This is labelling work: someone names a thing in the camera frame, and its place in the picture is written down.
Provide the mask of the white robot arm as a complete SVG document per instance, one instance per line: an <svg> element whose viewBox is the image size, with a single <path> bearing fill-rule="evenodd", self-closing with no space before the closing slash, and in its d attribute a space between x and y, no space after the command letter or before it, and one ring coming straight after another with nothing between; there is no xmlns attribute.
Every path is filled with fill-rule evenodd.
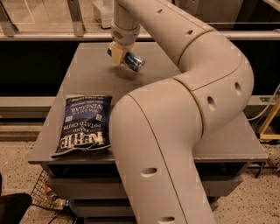
<svg viewBox="0 0 280 224"><path fill-rule="evenodd" d="M144 28L180 73L114 106L110 140L138 224L216 224L193 146L234 120L252 94L244 54L168 0L115 0L112 36L125 47Z"/></svg>

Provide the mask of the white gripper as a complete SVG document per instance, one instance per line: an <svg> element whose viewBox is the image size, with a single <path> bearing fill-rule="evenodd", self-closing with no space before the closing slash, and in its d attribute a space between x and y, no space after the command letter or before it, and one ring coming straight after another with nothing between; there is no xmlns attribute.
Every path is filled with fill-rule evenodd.
<svg viewBox="0 0 280 224"><path fill-rule="evenodd" d="M111 36L114 41L109 44L108 50L116 65L120 66L126 53L132 51L139 32L140 24L133 29L125 30L120 28L115 22L111 23Z"/></svg>

